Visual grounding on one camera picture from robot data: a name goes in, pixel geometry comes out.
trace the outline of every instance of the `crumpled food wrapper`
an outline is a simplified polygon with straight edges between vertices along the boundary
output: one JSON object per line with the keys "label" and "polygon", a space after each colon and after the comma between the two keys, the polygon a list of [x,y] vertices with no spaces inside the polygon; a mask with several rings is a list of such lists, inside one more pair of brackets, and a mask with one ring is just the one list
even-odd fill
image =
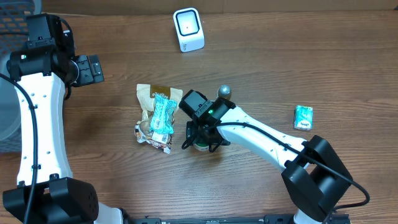
{"label": "crumpled food wrapper", "polygon": [[137,98],[142,108],[142,119],[135,126],[135,136],[139,143],[147,142],[148,144],[169,154],[172,144],[171,134],[159,134],[150,130],[150,124],[155,111],[155,97],[161,96],[168,100],[174,100],[177,105],[182,98],[182,90],[175,88],[156,86],[148,84],[137,84]]}

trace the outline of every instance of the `cable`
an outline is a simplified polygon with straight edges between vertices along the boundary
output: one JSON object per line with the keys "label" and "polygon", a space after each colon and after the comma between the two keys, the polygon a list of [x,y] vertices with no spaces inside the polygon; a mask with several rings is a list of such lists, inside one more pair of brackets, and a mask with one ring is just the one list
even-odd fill
{"label": "cable", "polygon": [[29,35],[28,32],[0,32],[0,35]]}
{"label": "cable", "polygon": [[26,205],[26,211],[25,211],[25,217],[24,217],[24,224],[28,223],[29,220],[29,214],[30,211],[32,210],[32,204],[33,204],[33,198],[35,195],[35,187],[36,187],[36,181],[37,181],[37,169],[38,169],[38,156],[37,156],[37,145],[38,145],[38,140],[37,140],[37,120],[36,120],[36,113],[35,113],[35,106],[33,105],[33,102],[27,92],[23,89],[23,87],[20,86],[17,82],[12,81],[9,77],[3,75],[0,73],[0,77],[3,78],[5,81],[13,84],[21,93],[24,95],[26,98],[26,101],[29,105],[30,108],[30,115],[32,115],[32,125],[33,125],[33,175],[32,175],[32,184],[30,186],[30,194],[29,194],[29,199],[27,201]]}
{"label": "cable", "polygon": [[[331,169],[331,168],[329,168],[329,167],[323,165],[321,162],[318,162],[318,161],[316,161],[315,159],[312,159],[311,157],[305,155],[304,153],[302,153],[302,152],[300,152],[300,151],[298,151],[298,150],[292,148],[290,145],[288,145],[288,144],[282,142],[281,140],[275,138],[273,135],[269,134],[268,132],[264,131],[264,130],[261,129],[261,128],[258,128],[257,126],[254,126],[254,125],[248,124],[248,123],[242,123],[242,122],[226,122],[226,123],[220,123],[220,124],[216,124],[216,125],[214,125],[214,126],[210,126],[210,127],[203,128],[202,131],[204,132],[204,131],[206,131],[206,130],[210,130],[210,129],[213,129],[213,128],[217,128],[217,127],[220,127],[220,126],[234,126],[234,125],[252,128],[252,129],[254,129],[254,130],[260,132],[261,134],[263,134],[263,135],[269,137],[269,138],[272,139],[274,142],[280,144],[281,146],[285,147],[286,149],[288,149],[288,150],[290,150],[290,151],[292,151],[292,152],[294,152],[294,153],[296,153],[296,154],[302,156],[304,159],[306,159],[306,160],[309,161],[310,163],[316,164],[317,166],[320,166],[322,169],[327,170],[327,171],[330,172],[331,174],[336,175],[336,176],[342,178],[343,180],[347,181],[349,184],[351,184],[351,185],[355,186],[356,188],[358,188],[358,189],[359,189],[360,191],[362,191],[362,193],[365,195],[366,199],[365,199],[363,202],[336,206],[336,207],[333,208],[333,211],[334,211],[334,212],[336,212],[336,210],[341,209],[341,208],[359,207],[359,206],[363,206],[363,205],[366,205],[367,203],[369,203],[371,197],[370,197],[368,191],[367,191],[364,187],[362,187],[361,185],[359,185],[357,182],[355,182],[355,181],[353,181],[353,180],[350,180],[349,178],[345,177],[344,175],[338,173],[337,171],[335,171],[335,170],[333,170],[333,169]],[[188,144],[189,142],[193,142],[193,140],[192,140],[192,139],[187,139],[187,140],[183,143],[183,146],[186,145],[186,144]]]}

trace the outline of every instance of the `teal candy wrapper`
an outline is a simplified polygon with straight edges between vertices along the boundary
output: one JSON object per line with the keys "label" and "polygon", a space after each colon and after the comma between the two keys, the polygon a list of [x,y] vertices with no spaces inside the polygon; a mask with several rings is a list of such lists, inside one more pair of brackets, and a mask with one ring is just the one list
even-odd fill
{"label": "teal candy wrapper", "polygon": [[177,107],[177,102],[174,100],[168,100],[160,95],[155,95],[155,111],[154,117],[150,122],[150,131],[154,131],[159,134],[173,134],[173,113]]}
{"label": "teal candy wrapper", "polygon": [[313,109],[309,106],[296,106],[293,128],[309,131],[312,129]]}

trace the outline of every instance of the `gray mesh basket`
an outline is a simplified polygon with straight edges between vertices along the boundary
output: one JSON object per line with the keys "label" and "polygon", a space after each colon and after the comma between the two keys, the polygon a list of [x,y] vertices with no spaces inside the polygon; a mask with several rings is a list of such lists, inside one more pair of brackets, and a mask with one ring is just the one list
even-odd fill
{"label": "gray mesh basket", "polygon": [[[27,40],[26,16],[41,12],[41,1],[0,1],[0,72],[9,75],[6,62],[12,51],[19,50]],[[0,80],[0,152],[21,151],[21,116],[14,87]]]}

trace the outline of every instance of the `black mount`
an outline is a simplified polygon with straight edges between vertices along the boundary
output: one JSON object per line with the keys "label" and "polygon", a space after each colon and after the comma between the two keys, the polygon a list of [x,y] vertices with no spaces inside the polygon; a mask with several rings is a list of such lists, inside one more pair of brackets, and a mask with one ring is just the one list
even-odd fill
{"label": "black mount", "polygon": [[[352,180],[351,174],[325,139],[314,136],[304,142],[303,152],[323,165]],[[309,174],[303,167],[308,161],[301,156],[286,163],[282,172],[287,191],[293,203],[312,219],[322,222],[333,210],[350,184],[342,178],[316,166]]]}
{"label": "black mount", "polygon": [[[35,199],[29,215],[29,223],[82,224],[98,217],[98,198],[91,184],[71,178],[50,176],[50,181],[36,184]],[[30,186],[2,193],[4,208],[19,221],[24,222]]]}
{"label": "black mount", "polygon": [[214,152],[218,146],[229,146],[231,143],[223,139],[217,129],[202,131],[203,128],[221,123],[221,118],[235,104],[224,98],[217,98],[215,101],[208,100],[198,91],[190,90],[178,105],[192,121],[187,122],[187,141],[183,148],[193,144],[205,144],[209,151]]}
{"label": "black mount", "polygon": [[11,53],[7,62],[11,79],[18,82],[24,75],[43,73],[49,76],[53,72],[65,86],[79,87],[104,81],[98,56],[75,56],[72,31],[64,33],[62,21],[46,13],[27,17],[29,40],[22,50]]}

